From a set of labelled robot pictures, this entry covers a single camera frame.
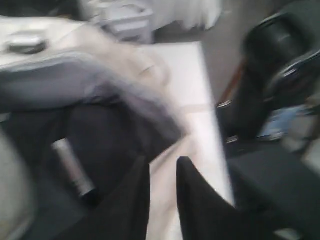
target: gray floor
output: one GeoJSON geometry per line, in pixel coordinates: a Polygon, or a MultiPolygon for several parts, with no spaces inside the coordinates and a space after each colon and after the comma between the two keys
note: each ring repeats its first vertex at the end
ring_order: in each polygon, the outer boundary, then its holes
{"type": "Polygon", "coordinates": [[[223,13],[208,31],[184,32],[178,24],[160,29],[158,43],[202,41],[213,95],[219,100],[241,62],[241,43],[247,32],[290,0],[222,0],[223,13]]]}

